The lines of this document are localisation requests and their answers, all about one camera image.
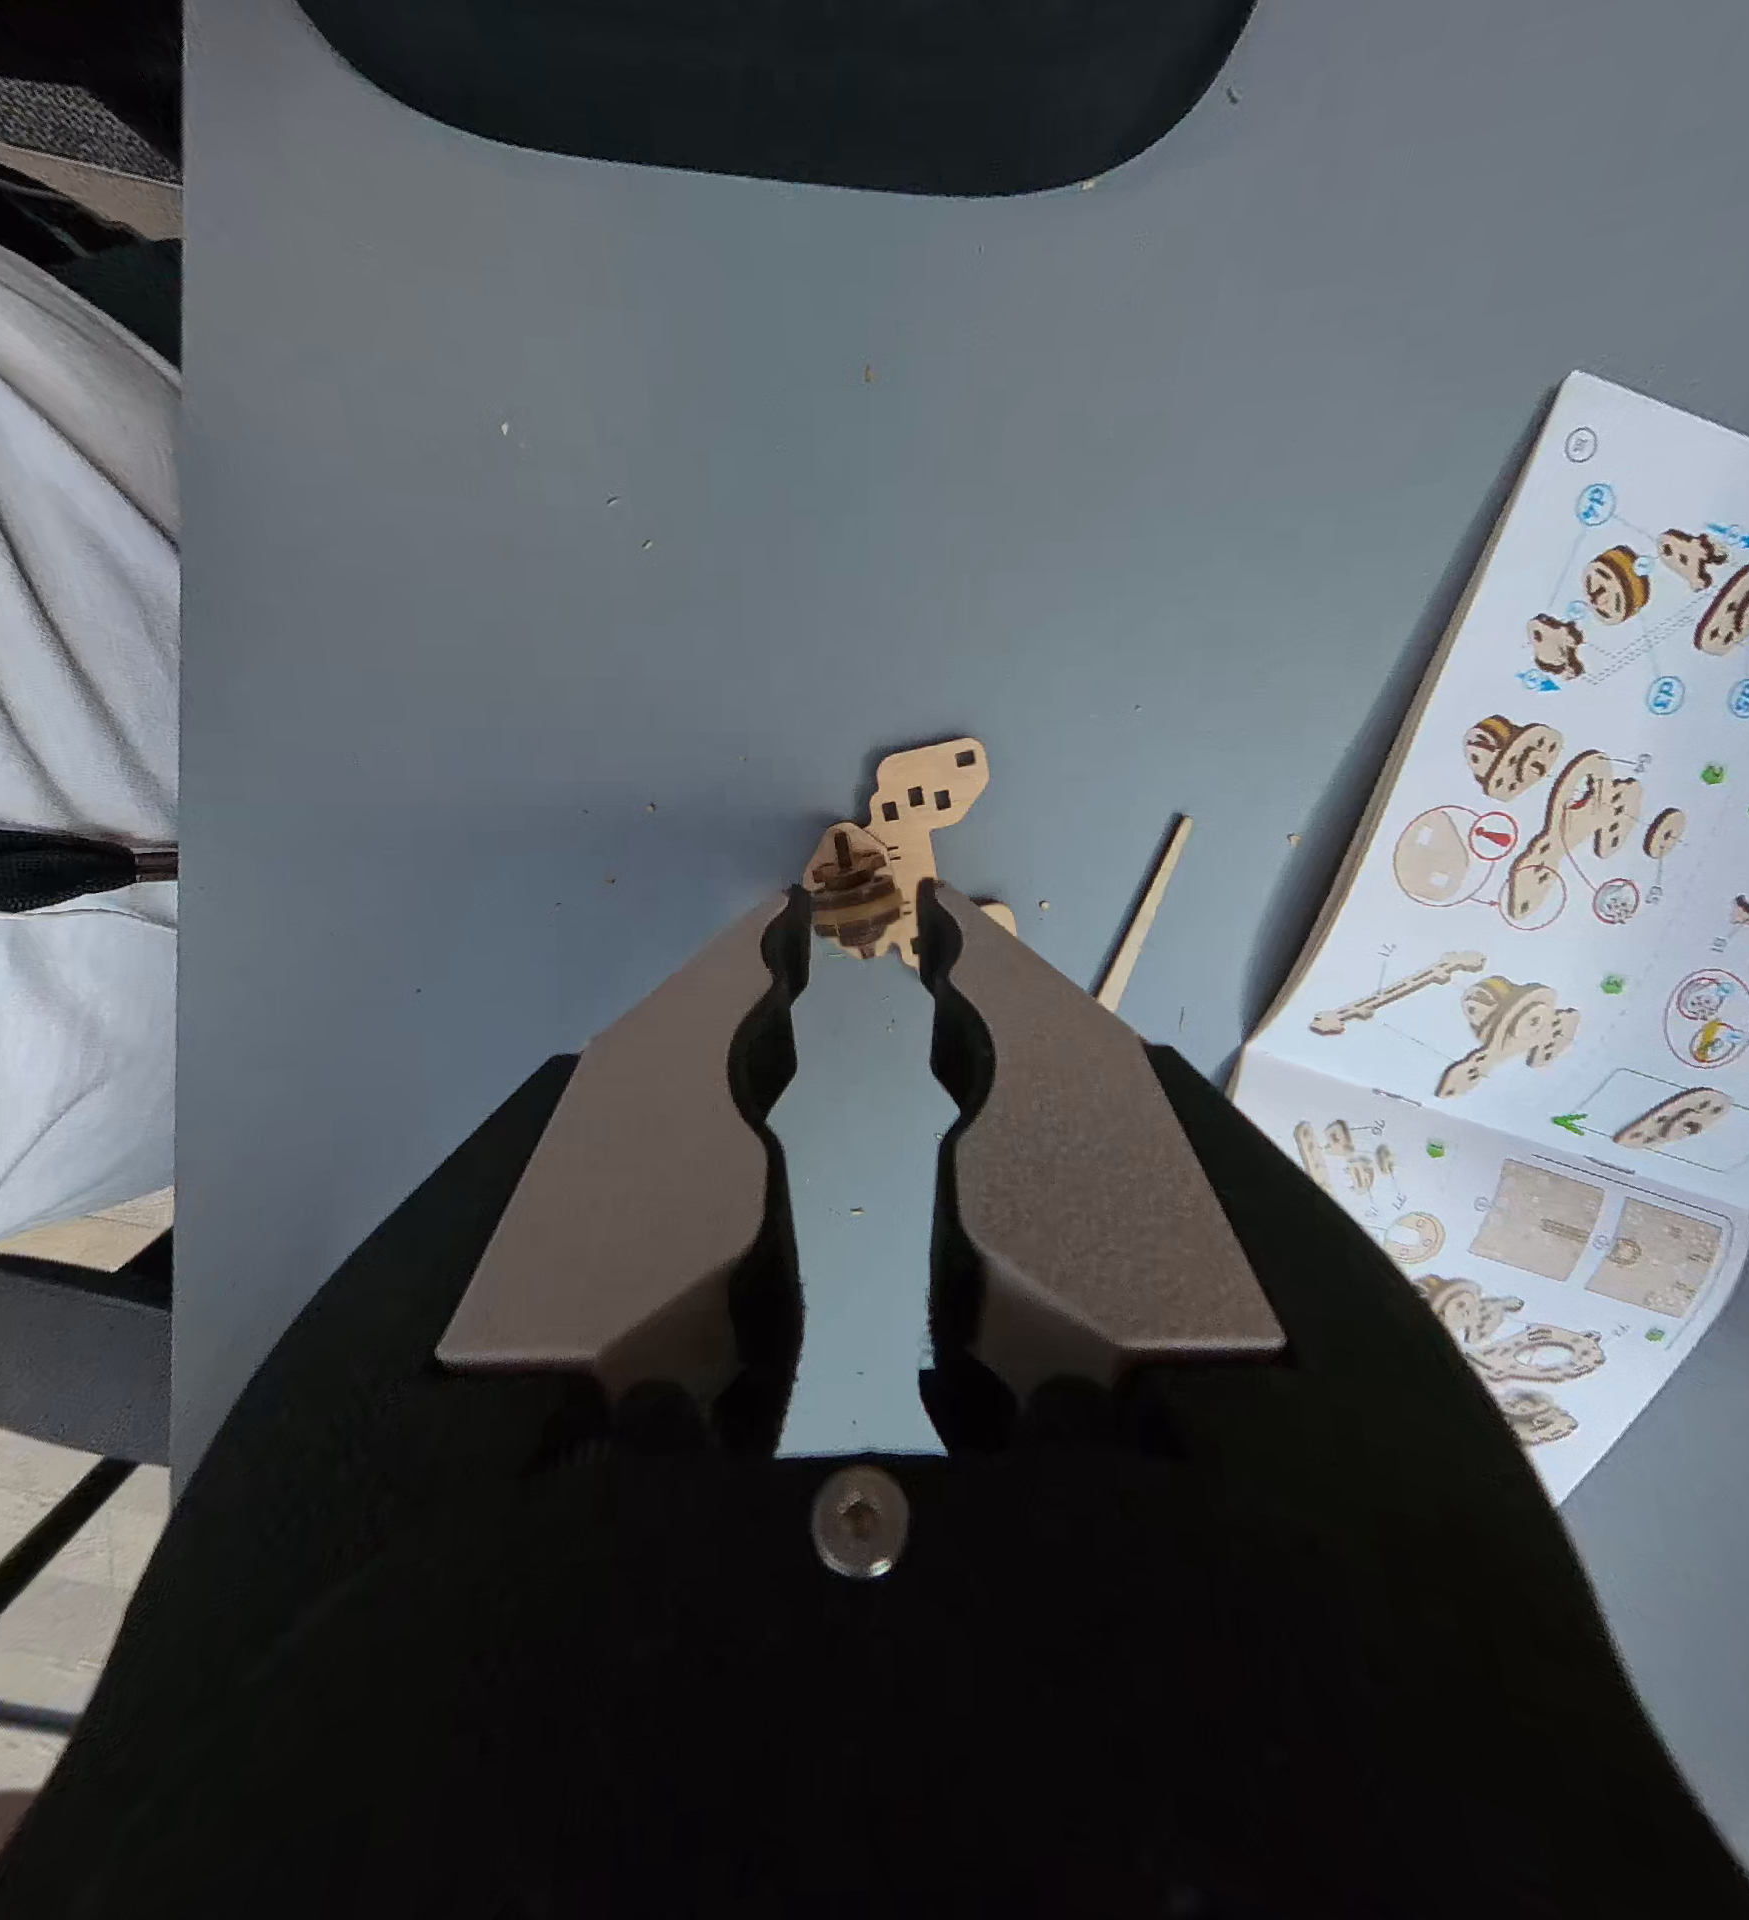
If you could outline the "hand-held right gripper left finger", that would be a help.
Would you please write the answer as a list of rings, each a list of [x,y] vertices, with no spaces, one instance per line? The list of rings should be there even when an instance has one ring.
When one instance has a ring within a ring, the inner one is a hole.
[[[711,1412],[747,1369],[736,1286],[775,1262],[778,1145],[808,901],[744,911],[577,1056],[441,1333],[462,1375],[666,1384]]]

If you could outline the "black foam pad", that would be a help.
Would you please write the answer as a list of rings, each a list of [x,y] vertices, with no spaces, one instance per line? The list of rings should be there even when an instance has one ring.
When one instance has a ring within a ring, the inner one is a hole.
[[[1251,3],[303,3],[362,80],[522,152],[996,200],[1119,169]]]

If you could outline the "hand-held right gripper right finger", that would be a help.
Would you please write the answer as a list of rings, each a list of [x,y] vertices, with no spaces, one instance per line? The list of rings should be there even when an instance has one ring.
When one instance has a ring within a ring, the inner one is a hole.
[[[917,897],[935,1161],[929,1412],[1022,1412],[1053,1383],[1266,1364],[1286,1333],[1147,1043],[979,903]]]

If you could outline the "illustrated instruction booklet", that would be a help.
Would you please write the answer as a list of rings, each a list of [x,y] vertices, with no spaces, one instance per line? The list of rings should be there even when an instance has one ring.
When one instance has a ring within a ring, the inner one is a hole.
[[[1561,1504],[1749,1257],[1749,438],[1561,382],[1229,1094]]]

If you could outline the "wooden model assembly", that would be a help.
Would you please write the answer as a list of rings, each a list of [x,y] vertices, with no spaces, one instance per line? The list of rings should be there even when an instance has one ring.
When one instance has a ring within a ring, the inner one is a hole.
[[[862,961],[897,956],[921,966],[918,903],[936,880],[935,835],[954,829],[990,783],[976,737],[886,756],[875,777],[866,821],[822,831],[803,871],[818,942]]]

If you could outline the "thin wooden stick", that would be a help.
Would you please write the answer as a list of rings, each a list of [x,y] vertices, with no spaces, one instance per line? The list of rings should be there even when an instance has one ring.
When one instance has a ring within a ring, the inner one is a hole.
[[[1175,871],[1184,855],[1192,829],[1195,823],[1184,813],[1175,814],[1173,823],[1163,831],[1147,872],[1135,891],[1127,919],[1095,986],[1097,1004],[1110,1013],[1122,1008],[1127,987],[1173,884]]]

